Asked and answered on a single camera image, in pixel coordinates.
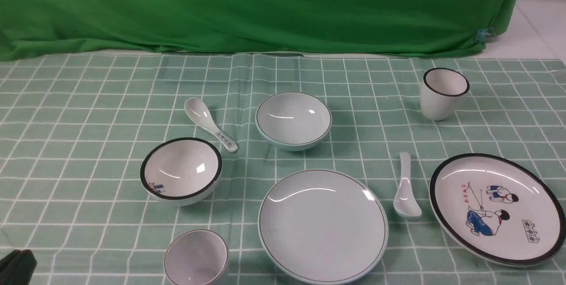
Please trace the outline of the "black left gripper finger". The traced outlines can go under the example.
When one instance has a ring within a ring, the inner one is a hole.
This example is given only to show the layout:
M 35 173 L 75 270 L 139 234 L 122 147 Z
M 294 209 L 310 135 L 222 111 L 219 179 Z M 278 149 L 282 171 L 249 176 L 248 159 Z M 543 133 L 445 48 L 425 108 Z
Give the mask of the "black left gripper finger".
M 1 285 L 28 285 L 37 266 L 31 250 L 13 250 L 0 261 Z

